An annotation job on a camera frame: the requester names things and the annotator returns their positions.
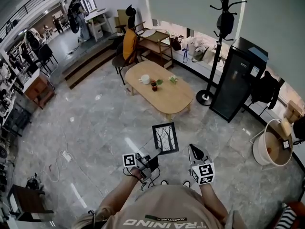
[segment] black coat rack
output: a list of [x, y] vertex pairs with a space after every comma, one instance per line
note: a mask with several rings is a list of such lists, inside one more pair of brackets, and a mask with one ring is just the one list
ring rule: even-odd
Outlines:
[[243, 3], [243, 2], [247, 2], [247, 1], [234, 2], [230, 5], [229, 5], [229, 0], [220, 0], [220, 2], [222, 3], [222, 7], [220, 9], [215, 8], [214, 6], [210, 5], [211, 8], [216, 9], [216, 10], [223, 10], [223, 12], [217, 22], [217, 26], [219, 29], [219, 35], [217, 35], [216, 31], [214, 31], [215, 35], [217, 37], [219, 37], [219, 39], [217, 41], [217, 48], [216, 48], [216, 53], [215, 53], [215, 57], [214, 57], [214, 62], [213, 62], [213, 67], [212, 67], [209, 83], [208, 83], [206, 90], [200, 90], [196, 95], [197, 101], [200, 104], [205, 105], [205, 106], [209, 106], [211, 104], [212, 98], [214, 96], [213, 93], [210, 92], [210, 89], [213, 84], [213, 78], [215, 75], [217, 62], [219, 60], [222, 41], [223, 41], [223, 39], [225, 41], [234, 40], [234, 39], [228, 39], [228, 40], [226, 39], [226, 36], [232, 32], [233, 23], [234, 23], [234, 15], [237, 15], [237, 13], [229, 12], [229, 9], [231, 8], [231, 6], [233, 6], [235, 4]]

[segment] wooden stairs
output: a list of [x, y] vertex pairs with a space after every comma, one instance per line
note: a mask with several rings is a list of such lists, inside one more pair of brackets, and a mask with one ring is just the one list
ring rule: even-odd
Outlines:
[[88, 75], [115, 57], [116, 50], [110, 49], [111, 43], [95, 48], [63, 71], [62, 74], [70, 89], [73, 89]]

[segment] black stand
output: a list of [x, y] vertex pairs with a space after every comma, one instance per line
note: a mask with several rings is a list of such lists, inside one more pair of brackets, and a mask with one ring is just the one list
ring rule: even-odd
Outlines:
[[220, 9], [217, 9], [215, 7], [213, 7], [212, 5], [210, 5], [211, 8], [216, 9], [216, 10], [223, 10], [222, 15], [221, 15], [221, 26], [220, 26], [220, 32], [219, 35], [217, 35], [216, 31], [214, 31], [215, 35], [217, 37], [219, 37], [218, 41], [217, 41], [217, 48], [216, 48], [216, 53], [215, 53], [215, 57], [214, 57], [214, 62], [213, 62], [213, 66], [212, 66], [212, 71], [210, 74], [210, 79], [208, 82], [208, 86], [206, 88], [206, 90], [200, 90], [197, 94], [196, 94], [196, 100], [205, 106], [209, 106], [211, 105], [212, 99], [214, 97], [214, 94], [210, 92], [211, 86], [213, 84], [213, 78], [215, 75], [215, 71], [216, 71], [216, 67], [217, 67], [217, 63], [219, 60], [219, 55], [220, 55], [220, 51], [221, 51], [221, 46], [222, 46], [222, 41], [223, 39], [226, 41], [233, 41], [233, 39], [225, 39], [226, 36], [228, 34], [231, 33], [231, 31], [228, 33], [228, 29], [226, 28], [227, 25], [227, 18], [228, 18], [228, 14], [235, 14], [237, 15], [237, 13], [230, 13], [229, 12], [229, 8], [234, 5], [234, 4], [238, 4], [238, 3], [242, 3], [242, 2], [247, 2], [247, 1], [241, 1], [241, 2], [234, 2], [231, 5], [229, 5], [229, 0], [220, 0], [220, 2], [222, 3], [222, 7]]

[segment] oval wooden coffee table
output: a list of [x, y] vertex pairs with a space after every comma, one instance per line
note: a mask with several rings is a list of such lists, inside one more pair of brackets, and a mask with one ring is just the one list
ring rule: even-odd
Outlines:
[[[152, 90], [150, 84], [144, 85], [139, 82], [144, 74], [149, 75], [151, 80], [163, 80], [156, 92]], [[133, 89], [135, 89], [158, 111], [166, 114], [168, 121], [171, 121], [172, 114], [179, 113], [185, 108], [190, 111], [190, 103], [194, 96], [194, 92], [184, 80], [178, 78], [176, 84], [170, 82], [168, 78], [171, 75], [173, 73], [160, 65], [152, 61], [144, 61], [130, 68], [125, 75], [125, 79], [131, 86], [132, 95]]]

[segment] small jar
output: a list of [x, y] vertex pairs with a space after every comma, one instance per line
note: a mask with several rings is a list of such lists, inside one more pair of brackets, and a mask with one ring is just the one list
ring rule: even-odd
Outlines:
[[152, 81], [152, 90], [154, 92], [158, 90], [157, 82], [155, 82], [154, 80]]

